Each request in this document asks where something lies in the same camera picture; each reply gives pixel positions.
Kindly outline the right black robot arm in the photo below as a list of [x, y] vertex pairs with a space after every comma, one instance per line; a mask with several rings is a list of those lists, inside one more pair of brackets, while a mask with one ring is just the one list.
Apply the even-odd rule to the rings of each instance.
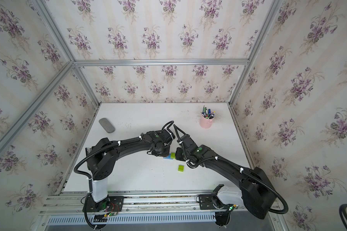
[[261, 168], [250, 169], [235, 164], [206, 145], [198, 146], [188, 134], [178, 138], [177, 142], [190, 168], [211, 169], [235, 184], [242, 193], [245, 208], [255, 217], [264, 219], [269, 212], [283, 215], [289, 211], [286, 200]]

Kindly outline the pink pen cup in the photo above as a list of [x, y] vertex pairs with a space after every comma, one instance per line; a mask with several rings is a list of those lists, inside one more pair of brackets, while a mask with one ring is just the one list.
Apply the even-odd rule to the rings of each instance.
[[204, 129], [211, 128], [211, 126], [214, 122], [214, 117], [215, 117], [214, 113], [211, 113], [211, 114], [202, 113], [201, 118], [200, 118], [200, 126]]

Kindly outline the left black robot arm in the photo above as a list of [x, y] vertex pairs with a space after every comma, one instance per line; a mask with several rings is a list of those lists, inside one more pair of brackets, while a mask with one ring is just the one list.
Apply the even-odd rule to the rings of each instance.
[[113, 172], [117, 160], [141, 151], [155, 157], [167, 157], [174, 139], [175, 135], [169, 129], [148, 131], [120, 141], [103, 138], [75, 165], [73, 171], [87, 177], [91, 197], [95, 203], [99, 203], [108, 197], [108, 176]]

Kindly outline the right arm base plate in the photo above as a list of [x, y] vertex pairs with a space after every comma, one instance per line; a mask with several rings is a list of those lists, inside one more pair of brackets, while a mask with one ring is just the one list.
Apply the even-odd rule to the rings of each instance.
[[232, 210], [238, 206], [242, 200], [239, 196], [225, 196], [219, 198], [211, 194], [200, 194], [196, 198], [200, 210]]

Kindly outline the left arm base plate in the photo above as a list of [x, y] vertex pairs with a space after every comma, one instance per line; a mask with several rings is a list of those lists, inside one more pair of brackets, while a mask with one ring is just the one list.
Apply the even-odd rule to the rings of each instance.
[[100, 202], [95, 202], [91, 195], [86, 196], [83, 212], [106, 212], [113, 215], [121, 212], [125, 197], [123, 196], [108, 196]]

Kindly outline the grey oval eraser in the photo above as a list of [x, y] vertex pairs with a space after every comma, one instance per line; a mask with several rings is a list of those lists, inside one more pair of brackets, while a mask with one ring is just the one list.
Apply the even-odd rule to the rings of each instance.
[[113, 133], [116, 130], [108, 118], [101, 118], [98, 122], [107, 133]]

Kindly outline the aluminium mounting rail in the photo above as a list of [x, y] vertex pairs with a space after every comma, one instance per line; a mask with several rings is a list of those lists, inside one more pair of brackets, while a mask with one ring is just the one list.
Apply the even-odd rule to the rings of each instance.
[[[110, 196], [123, 196], [121, 214], [195, 212], [200, 210], [199, 191], [111, 191]], [[40, 208], [41, 215], [80, 215], [86, 192], [62, 192], [48, 196]]]

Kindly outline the blue lego brick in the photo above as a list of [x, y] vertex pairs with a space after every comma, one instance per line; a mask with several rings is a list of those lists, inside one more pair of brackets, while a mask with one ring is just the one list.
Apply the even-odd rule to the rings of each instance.
[[169, 154], [167, 157], [164, 157], [164, 159], [173, 160], [171, 159], [171, 154]]

